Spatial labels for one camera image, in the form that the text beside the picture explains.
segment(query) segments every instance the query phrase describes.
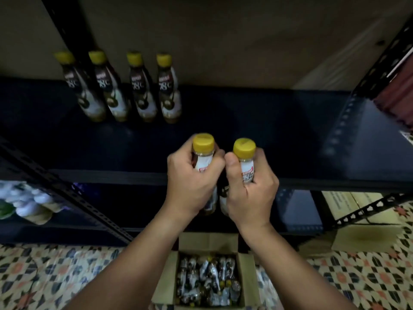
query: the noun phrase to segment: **patterned floor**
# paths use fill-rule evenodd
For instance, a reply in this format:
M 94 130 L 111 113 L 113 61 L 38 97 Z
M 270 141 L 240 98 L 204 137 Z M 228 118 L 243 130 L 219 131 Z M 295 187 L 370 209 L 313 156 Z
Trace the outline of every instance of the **patterned floor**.
M 405 226 L 390 254 L 335 252 L 328 258 L 308 260 L 360 310 L 413 308 L 413 207 L 405 204 L 395 210 L 405 221 Z M 89 246 L 2 245 L 0 309 L 61 309 L 121 250 Z M 257 267 L 257 277 L 263 306 L 282 309 L 275 289 L 261 267 Z M 168 309 L 162 305 L 151 308 Z

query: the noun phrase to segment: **bottle cap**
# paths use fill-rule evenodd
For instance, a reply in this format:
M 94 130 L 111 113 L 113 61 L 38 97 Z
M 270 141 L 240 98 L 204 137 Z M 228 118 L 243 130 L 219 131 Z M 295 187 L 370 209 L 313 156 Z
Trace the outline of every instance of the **bottle cap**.
M 128 52 L 126 54 L 130 66 L 140 67 L 143 65 L 142 54 L 140 52 Z
M 170 67 L 172 65 L 172 56 L 166 53 L 158 53 L 156 61 L 160 67 Z
M 192 140 L 192 147 L 197 153 L 210 153 L 214 150 L 214 137 L 211 134 L 196 134 Z
M 95 65 L 102 65 L 107 62 L 106 54 L 101 51 L 89 51 L 89 57 L 93 64 Z
M 248 138 L 240 138 L 234 142 L 234 153 L 238 159 L 252 159 L 255 153 L 255 142 Z
M 61 65 L 70 65 L 76 62 L 75 57 L 69 51 L 56 52 L 54 57 Z

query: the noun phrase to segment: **open cardboard box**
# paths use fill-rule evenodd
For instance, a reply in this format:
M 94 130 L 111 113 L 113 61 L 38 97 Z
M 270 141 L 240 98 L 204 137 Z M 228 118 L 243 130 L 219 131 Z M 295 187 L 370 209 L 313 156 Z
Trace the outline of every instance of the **open cardboard box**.
M 186 255 L 235 255 L 239 280 L 241 282 L 241 297 L 239 305 L 225 308 L 242 309 L 246 306 L 259 306 L 261 300 L 258 291 L 258 280 L 255 271 L 254 256 L 238 252 L 238 234 L 220 233 L 182 233 L 179 236 L 178 251 L 171 251 L 163 268 L 158 286 L 152 296 L 152 302 L 164 305 L 174 305 L 176 297 L 176 278 L 180 253 Z M 176 305 L 175 309 L 210 309 Z
M 323 191 L 323 195 L 334 219 L 382 198 L 377 192 Z M 397 214 L 393 209 L 388 209 L 339 229 L 332 250 L 389 252 L 401 232 L 402 226 Z

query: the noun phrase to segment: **person's right hand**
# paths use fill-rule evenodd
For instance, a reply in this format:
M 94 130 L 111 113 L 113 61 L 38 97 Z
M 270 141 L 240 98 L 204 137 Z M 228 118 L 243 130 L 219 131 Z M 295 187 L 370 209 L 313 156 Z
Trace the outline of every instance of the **person's right hand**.
M 270 224 L 271 206 L 279 181 L 265 158 L 264 150 L 257 148 L 254 158 L 254 179 L 244 184 L 237 156 L 225 155 L 225 169 L 229 182 L 227 208 L 230 218 L 241 232 L 259 229 Z

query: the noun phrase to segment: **floor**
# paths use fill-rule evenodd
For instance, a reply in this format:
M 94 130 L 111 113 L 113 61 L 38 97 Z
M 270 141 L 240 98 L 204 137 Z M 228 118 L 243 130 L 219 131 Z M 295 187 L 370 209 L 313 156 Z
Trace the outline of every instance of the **floor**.
M 334 252 L 328 258 L 308 260 L 360 310 L 413 309 L 413 206 L 405 204 L 395 211 L 405 222 L 404 233 L 390 254 Z M 1 245 L 0 309 L 61 309 L 121 250 L 89 246 Z M 274 287 L 259 266 L 257 277 L 263 306 L 282 309 Z M 155 310 L 170 308 L 154 306 Z

